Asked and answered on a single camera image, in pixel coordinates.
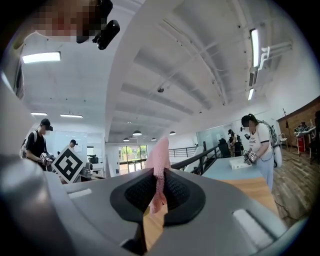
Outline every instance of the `white box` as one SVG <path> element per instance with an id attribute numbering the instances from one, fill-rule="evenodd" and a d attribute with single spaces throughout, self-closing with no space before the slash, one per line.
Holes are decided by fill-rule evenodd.
<path id="1" fill-rule="evenodd" d="M 232 168 L 232 170 L 236 170 L 236 169 L 241 169 L 241 168 L 246 168 L 246 167 L 251 167 L 252 165 L 247 164 L 244 162 L 244 158 L 237 158 L 237 159 L 232 159 L 230 160 L 230 166 Z"/>

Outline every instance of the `black t-shirt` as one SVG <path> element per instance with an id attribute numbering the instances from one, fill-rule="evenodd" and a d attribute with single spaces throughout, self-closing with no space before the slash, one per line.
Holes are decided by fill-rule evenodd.
<path id="1" fill-rule="evenodd" d="M 43 136 L 40 136 L 38 131 L 36 130 L 36 141 L 35 141 L 35 135 L 33 132 L 31 132 L 28 136 L 25 149 L 30 150 L 32 154 L 34 154 L 36 157 L 40 157 L 43 152 L 47 152 L 47 146 L 46 142 Z M 45 166 L 38 163 L 43 170 L 45 170 Z"/>

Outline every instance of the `woman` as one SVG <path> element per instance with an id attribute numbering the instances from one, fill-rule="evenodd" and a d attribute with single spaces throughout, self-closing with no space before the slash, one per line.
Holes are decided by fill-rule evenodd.
<path id="1" fill-rule="evenodd" d="M 248 114 L 241 119 L 245 132 L 250 132 L 249 151 L 255 153 L 254 161 L 258 166 L 266 184 L 272 190 L 274 179 L 274 154 L 270 142 L 269 128 L 264 123 L 259 123 L 253 114 Z"/>
<path id="2" fill-rule="evenodd" d="M 234 146 L 234 156 L 241 157 L 241 144 L 238 141 L 237 135 L 231 129 L 228 130 L 228 134 L 230 134 L 232 138 L 231 146 Z"/>

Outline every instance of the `light blue pants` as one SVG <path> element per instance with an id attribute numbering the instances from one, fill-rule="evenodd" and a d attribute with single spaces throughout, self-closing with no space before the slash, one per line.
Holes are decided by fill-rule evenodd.
<path id="1" fill-rule="evenodd" d="M 259 168 L 262 176 L 265 179 L 270 191 L 272 190 L 272 184 L 274 182 L 274 154 L 269 152 L 264 157 L 259 158 L 256 161 L 256 166 Z"/>

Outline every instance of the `metal railing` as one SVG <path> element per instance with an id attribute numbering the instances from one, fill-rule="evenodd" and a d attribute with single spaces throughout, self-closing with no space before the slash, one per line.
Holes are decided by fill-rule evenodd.
<path id="1" fill-rule="evenodd" d="M 169 149 L 169 157 L 191 157 L 197 150 L 196 146 Z"/>
<path id="2" fill-rule="evenodd" d="M 199 160 L 199 165 L 198 167 L 195 167 L 191 173 L 193 174 L 197 174 L 197 175 L 202 175 L 204 174 L 209 168 L 210 166 L 218 159 L 221 157 L 221 152 L 220 149 L 218 148 L 218 146 L 214 146 L 213 148 L 210 148 L 208 150 L 203 151 L 200 154 L 197 154 L 193 157 L 190 157 L 186 160 L 183 160 L 181 162 L 177 162 L 171 165 L 171 168 L 173 169 L 183 169 L 186 166 L 192 164 L 193 162 Z"/>

